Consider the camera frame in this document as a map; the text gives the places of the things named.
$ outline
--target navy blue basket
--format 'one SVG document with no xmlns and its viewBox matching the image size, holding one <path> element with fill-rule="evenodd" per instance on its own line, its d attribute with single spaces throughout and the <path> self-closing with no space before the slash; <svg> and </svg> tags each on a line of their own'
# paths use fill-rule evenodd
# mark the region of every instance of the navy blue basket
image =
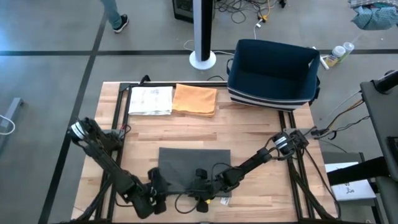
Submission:
<svg viewBox="0 0 398 224">
<path fill-rule="evenodd" d="M 237 103 L 292 111 L 311 101 L 317 89 L 320 53 L 264 40 L 239 40 L 228 91 Z"/>
</svg>

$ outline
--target concrete floor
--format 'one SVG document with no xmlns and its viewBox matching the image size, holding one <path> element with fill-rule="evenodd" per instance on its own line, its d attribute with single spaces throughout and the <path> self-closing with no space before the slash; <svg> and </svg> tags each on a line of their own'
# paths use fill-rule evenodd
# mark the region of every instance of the concrete floor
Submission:
<svg viewBox="0 0 398 224">
<path fill-rule="evenodd" d="M 192 25 L 174 19 L 171 1 L 117 3 L 131 23 L 119 35 L 107 24 L 100 50 L 182 50 L 183 43 L 193 38 Z M 245 14 L 245 22 L 234 24 L 230 14 L 216 13 L 212 49 L 233 50 L 239 39 L 253 38 L 257 19 L 253 12 Z M 3 0 L 0 19 L 6 22 L 0 24 L 0 54 L 91 50 L 102 15 L 98 0 Z M 242 19 L 239 14 L 235 16 L 236 20 Z M 257 30 L 257 38 L 318 49 L 331 49 L 357 38 L 357 49 L 398 49 L 396 28 L 362 32 L 350 23 L 353 16 L 344 0 L 290 1 L 290 7 L 272 9 L 269 21 Z M 219 55 L 215 67 L 200 72 L 189 65 L 186 55 L 97 56 L 79 116 L 94 116 L 103 81 L 138 81 L 145 74 L 157 81 L 226 77 L 225 63 L 229 58 Z M 14 97 L 26 102 L 16 121 L 16 131 L 0 152 L 0 223 L 37 223 L 88 61 L 89 55 L 0 56 L 0 112 Z M 325 116 L 358 91 L 360 82 L 379 78 L 394 69 L 396 61 L 398 55 L 351 55 L 330 71 L 320 67 L 322 91 L 312 105 L 315 123 L 324 126 L 330 122 L 331 118 Z M 364 115 L 366 109 L 361 106 L 342 116 L 336 126 Z M 349 152 L 364 152 L 367 159 L 381 155 L 369 120 L 339 134 L 333 142 Z M 322 151 L 336 150 L 322 144 Z M 50 222 L 70 218 L 83 159 L 81 150 L 70 148 Z M 371 218 L 369 212 L 359 215 L 361 209 L 368 208 L 343 207 L 343 219 L 363 222 Z"/>
</svg>

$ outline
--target plastic bottle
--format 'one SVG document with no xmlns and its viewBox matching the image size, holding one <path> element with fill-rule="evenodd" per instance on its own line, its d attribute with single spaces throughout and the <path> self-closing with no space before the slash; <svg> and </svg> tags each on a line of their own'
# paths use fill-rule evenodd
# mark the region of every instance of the plastic bottle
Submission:
<svg viewBox="0 0 398 224">
<path fill-rule="evenodd" d="M 355 48 L 355 46 L 350 42 L 345 42 L 343 44 L 343 47 L 344 49 L 346 49 L 346 53 L 338 60 L 337 63 L 341 63 L 344 60 L 344 58 L 346 58 L 349 55 L 349 53 L 351 53 Z"/>
<path fill-rule="evenodd" d="M 329 67 L 333 67 L 337 61 L 346 53 L 346 49 L 342 46 L 336 46 L 326 58 L 325 62 Z"/>
</svg>

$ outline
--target wooden tabletop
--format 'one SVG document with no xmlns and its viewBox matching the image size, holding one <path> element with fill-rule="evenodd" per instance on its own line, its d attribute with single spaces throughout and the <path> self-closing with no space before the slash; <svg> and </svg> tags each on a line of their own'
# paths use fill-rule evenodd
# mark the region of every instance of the wooden tabletop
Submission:
<svg viewBox="0 0 398 224">
<path fill-rule="evenodd" d="M 105 82 L 99 97 L 95 120 L 102 129 L 111 129 L 119 83 Z M 157 167 L 159 147 L 184 149 L 230 149 L 231 163 L 239 165 L 264 146 L 273 134 L 281 131 L 278 112 L 265 108 L 232 103 L 226 88 L 217 88 L 217 109 L 213 118 L 202 118 L 172 113 L 171 116 L 130 116 L 132 130 L 126 136 L 122 169 L 148 182 L 147 171 Z M 294 111 L 298 128 L 311 128 L 313 120 L 309 105 Z M 307 147 L 327 181 L 318 141 L 309 139 Z M 321 179 L 304 156 L 310 189 L 326 210 L 336 215 L 332 197 Z M 94 199 L 100 188 L 103 170 L 90 157 L 86 157 L 75 200 L 72 218 L 78 217 Z M 304 216 L 307 216 L 304 198 L 300 191 Z M 117 196 L 119 203 L 123 200 Z M 245 176 L 241 185 L 232 191 L 229 205 L 219 198 L 211 201 L 208 213 L 196 211 L 183 215 L 174 209 L 175 197 L 167 198 L 167 211 L 151 215 L 145 220 L 137 217 L 134 208 L 115 206 L 114 222 L 294 222 L 297 221 L 287 163 L 270 161 Z M 104 217 L 108 201 L 105 201 Z M 192 198 L 182 197 L 178 208 L 182 211 L 195 205 Z"/>
</svg>

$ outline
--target blue towel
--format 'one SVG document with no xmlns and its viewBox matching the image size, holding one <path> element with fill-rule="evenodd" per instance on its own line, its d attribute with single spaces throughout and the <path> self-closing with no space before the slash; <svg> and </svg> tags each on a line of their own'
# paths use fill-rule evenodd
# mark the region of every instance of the blue towel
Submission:
<svg viewBox="0 0 398 224">
<path fill-rule="evenodd" d="M 386 30 L 398 24 L 398 13 L 395 7 L 368 8 L 359 6 L 358 13 L 352 20 L 362 30 Z"/>
</svg>

